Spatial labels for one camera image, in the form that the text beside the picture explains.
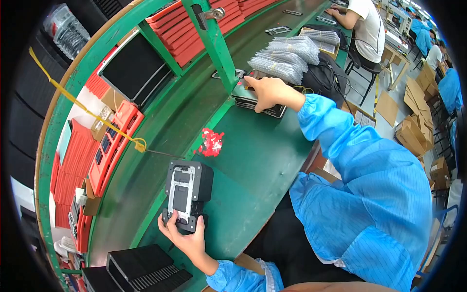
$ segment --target blue anti-static jacket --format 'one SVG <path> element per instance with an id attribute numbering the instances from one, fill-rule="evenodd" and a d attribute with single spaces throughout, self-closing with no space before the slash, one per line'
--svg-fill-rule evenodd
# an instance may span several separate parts
<path id="1" fill-rule="evenodd" d="M 298 121 L 342 176 L 330 184 L 300 172 L 289 190 L 314 252 L 367 282 L 408 292 L 431 229 L 432 198 L 422 165 L 374 128 L 354 126 L 350 114 L 320 95 L 306 95 Z M 207 282 L 217 291 L 281 290 L 276 266 L 262 266 L 269 277 L 219 261 Z"/>
<path id="2" fill-rule="evenodd" d="M 438 89 L 449 114 L 452 114 L 454 110 L 460 110 L 464 102 L 460 92 L 459 74 L 455 69 L 446 70 L 446 75 L 440 80 Z"/>
<path id="3" fill-rule="evenodd" d="M 412 20 L 412 25 L 410 26 L 410 29 L 415 33 L 415 35 L 418 35 L 418 33 L 420 32 L 421 29 L 430 30 L 427 26 L 425 26 L 418 19 L 413 19 Z"/>
<path id="4" fill-rule="evenodd" d="M 415 39 L 415 44 L 422 52 L 423 56 L 426 57 L 428 55 L 428 51 L 432 49 L 432 38 L 430 37 L 430 32 L 428 30 L 420 30 Z"/>

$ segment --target workbench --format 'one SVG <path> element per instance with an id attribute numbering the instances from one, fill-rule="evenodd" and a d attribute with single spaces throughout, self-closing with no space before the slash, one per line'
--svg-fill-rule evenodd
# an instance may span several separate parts
<path id="1" fill-rule="evenodd" d="M 248 71 L 247 61 L 274 38 L 264 30 L 286 25 L 292 31 L 277 36 L 294 36 L 305 24 L 323 24 L 315 18 L 330 5 L 327 0 L 284 0 L 249 16 L 225 36 L 235 68 Z M 283 13 L 286 9 L 304 15 Z M 350 30 L 339 28 L 350 37 Z M 290 108 L 282 119 L 276 119 L 232 106 L 234 101 L 221 80 L 211 78 L 215 67 L 210 57 L 204 54 L 195 59 L 175 86 L 167 85 L 164 98 L 154 99 L 144 109 L 145 120 L 134 137 L 143 137 L 148 149 L 185 156 L 213 168 L 212 199 L 205 205 L 209 214 L 206 252 L 216 259 L 233 260 L 274 213 L 313 142 L 304 138 Z M 347 53 L 340 50 L 336 63 L 344 67 L 346 59 Z M 202 143 L 204 127 L 224 133 L 217 157 L 193 154 Z M 204 274 L 157 227 L 157 217 L 167 206 L 163 190 L 170 160 L 127 146 L 93 218 L 86 266 L 105 265 L 108 251 L 157 243 L 175 265 L 193 275 L 188 291 L 206 286 Z"/>

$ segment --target white cloth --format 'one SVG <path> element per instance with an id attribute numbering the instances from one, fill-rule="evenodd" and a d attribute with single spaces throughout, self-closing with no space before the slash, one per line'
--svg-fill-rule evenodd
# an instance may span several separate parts
<path id="1" fill-rule="evenodd" d="M 355 23 L 355 40 L 357 51 L 368 61 L 379 63 L 384 50 L 384 25 L 378 10 L 371 0 L 350 0 L 348 10 L 352 10 L 360 18 Z"/>
<path id="2" fill-rule="evenodd" d="M 428 56 L 426 57 L 426 63 L 430 68 L 436 70 L 438 66 L 438 62 L 443 59 L 443 54 L 437 45 L 433 45 L 430 51 L 428 52 Z"/>

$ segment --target black case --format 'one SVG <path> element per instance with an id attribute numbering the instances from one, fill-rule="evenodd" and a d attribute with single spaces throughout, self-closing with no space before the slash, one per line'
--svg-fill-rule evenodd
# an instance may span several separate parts
<path id="1" fill-rule="evenodd" d="M 211 167 L 198 161 L 172 160 L 167 171 L 167 180 L 165 182 L 165 193 L 170 195 L 170 185 L 172 182 L 172 173 L 175 167 L 193 166 L 195 168 L 195 177 L 193 180 L 193 191 L 191 193 L 191 210 L 190 219 L 187 224 L 176 221 L 175 225 L 188 232 L 196 231 L 198 217 L 203 215 L 205 227 L 207 227 L 209 217 L 203 213 L 204 202 L 211 200 L 212 181 L 214 179 L 214 171 Z M 162 210 L 162 220 L 167 223 L 172 213 L 169 214 L 167 208 Z"/>

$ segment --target yellow strap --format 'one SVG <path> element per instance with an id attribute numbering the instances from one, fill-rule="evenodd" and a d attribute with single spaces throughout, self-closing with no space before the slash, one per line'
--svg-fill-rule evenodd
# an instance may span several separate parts
<path id="1" fill-rule="evenodd" d="M 47 76 L 47 79 L 49 80 L 50 83 L 52 83 L 67 99 L 69 99 L 71 102 L 73 102 L 74 104 L 76 104 L 78 107 L 80 107 L 81 109 L 83 109 L 86 113 L 90 114 L 91 116 L 93 116 L 94 118 L 98 119 L 99 121 L 103 122 L 106 126 L 108 126 L 109 128 L 111 128 L 112 130 L 114 130 L 115 132 L 119 133 L 120 135 L 124 136 L 125 138 L 127 138 L 128 140 L 130 141 L 133 141 L 135 143 L 134 145 L 134 148 L 136 150 L 138 150 L 139 152 L 144 152 L 146 151 L 146 147 L 147 147 L 147 143 L 146 141 L 143 139 L 143 138 L 132 138 L 130 136 L 128 136 L 127 134 L 123 133 L 121 130 L 117 129 L 116 127 L 114 127 L 111 123 L 107 122 L 106 120 L 102 119 L 101 117 L 99 117 L 98 115 L 95 115 L 93 114 L 92 112 L 88 111 L 88 109 L 81 103 L 79 102 L 73 95 L 71 95 L 68 91 L 66 91 L 65 88 L 63 88 L 58 82 L 56 82 L 55 80 L 53 80 L 49 73 L 47 73 L 47 71 L 45 70 L 45 68 L 42 66 L 41 62 L 39 62 L 39 60 L 37 59 L 37 57 L 35 56 L 35 53 L 34 51 L 32 50 L 32 48 L 30 47 L 29 48 L 29 54 L 31 55 L 31 57 L 34 59 L 35 63 L 42 69 L 42 71 L 44 72 L 44 74 Z"/>

